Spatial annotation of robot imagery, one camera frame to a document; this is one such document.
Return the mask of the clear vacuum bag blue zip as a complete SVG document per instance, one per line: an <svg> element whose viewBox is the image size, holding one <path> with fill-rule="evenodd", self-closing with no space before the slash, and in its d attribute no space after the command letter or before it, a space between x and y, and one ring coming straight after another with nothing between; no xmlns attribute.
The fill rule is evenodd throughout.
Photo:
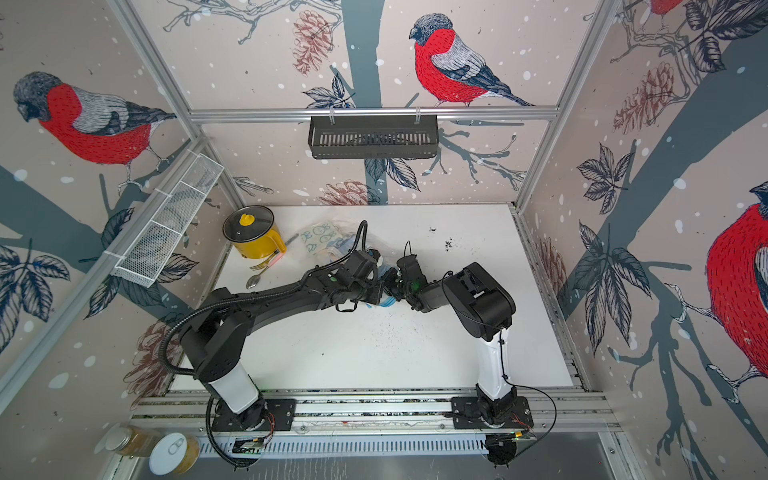
<svg viewBox="0 0 768 480"><path fill-rule="evenodd" d="M298 237L294 242L297 245L299 245L299 251L304 257L303 262L308 267L313 267L315 265L325 265L332 261L339 260L342 256L344 256L351 250L354 244L357 226L353 225L349 221L340 220L340 219L320 220L320 221L311 223L309 225L306 225L305 227L301 228L298 231L298 233L300 233L303 229L309 227L310 225L323 222L323 221L334 222L339 227L341 232L344 234L346 239L344 243L340 245L338 248L328 248L322 251L319 255L313 255L313 254L309 254L305 250L303 244L301 243ZM395 251L392 248L390 248L388 245L386 245L378 237L373 235L368 236L365 243L365 249L366 250L376 249L380 252L381 254L381 260L379 262L379 278L380 279L383 278L383 275L386 273L387 270L389 270L392 267L395 267L395 262L396 262Z"/></svg>

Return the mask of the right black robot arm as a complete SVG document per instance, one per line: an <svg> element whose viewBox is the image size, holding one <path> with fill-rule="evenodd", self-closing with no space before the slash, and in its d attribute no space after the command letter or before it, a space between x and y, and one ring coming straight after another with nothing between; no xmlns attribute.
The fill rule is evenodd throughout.
<svg viewBox="0 0 768 480"><path fill-rule="evenodd" d="M399 259L383 275L382 283L387 295L406 301L415 311L453 309L466 332L477 340L476 411L470 416L490 426L510 421L517 388L506 374L503 347L516 304L504 287L477 262L429 282L414 254Z"/></svg>

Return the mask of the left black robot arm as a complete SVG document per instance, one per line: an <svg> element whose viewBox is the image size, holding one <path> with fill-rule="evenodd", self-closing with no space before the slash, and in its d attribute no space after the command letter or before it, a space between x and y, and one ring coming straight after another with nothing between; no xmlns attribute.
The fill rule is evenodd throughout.
<svg viewBox="0 0 768 480"><path fill-rule="evenodd" d="M307 271L289 285L252 294L218 290L215 299L180 329L180 345L192 365L192 377L235 415L259 410L263 395L241 362L246 339L295 315L330 308L342 312L341 306L347 303L354 311L360 302L378 303L380 258L375 249L354 250L339 261Z"/></svg>

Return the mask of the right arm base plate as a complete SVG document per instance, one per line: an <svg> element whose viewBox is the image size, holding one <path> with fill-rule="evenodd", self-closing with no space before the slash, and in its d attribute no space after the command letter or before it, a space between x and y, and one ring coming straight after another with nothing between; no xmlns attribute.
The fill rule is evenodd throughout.
<svg viewBox="0 0 768 480"><path fill-rule="evenodd" d="M457 430L522 429L530 430L534 422L528 400L514 396L499 400L453 397L448 417Z"/></svg>

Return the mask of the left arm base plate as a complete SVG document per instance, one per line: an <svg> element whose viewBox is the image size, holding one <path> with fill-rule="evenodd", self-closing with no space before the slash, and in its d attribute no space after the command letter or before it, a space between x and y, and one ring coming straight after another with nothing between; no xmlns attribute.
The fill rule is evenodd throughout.
<svg viewBox="0 0 768 480"><path fill-rule="evenodd" d="M287 432L291 430L295 399L259 399L243 412L233 413L221 401L213 410L213 432Z"/></svg>

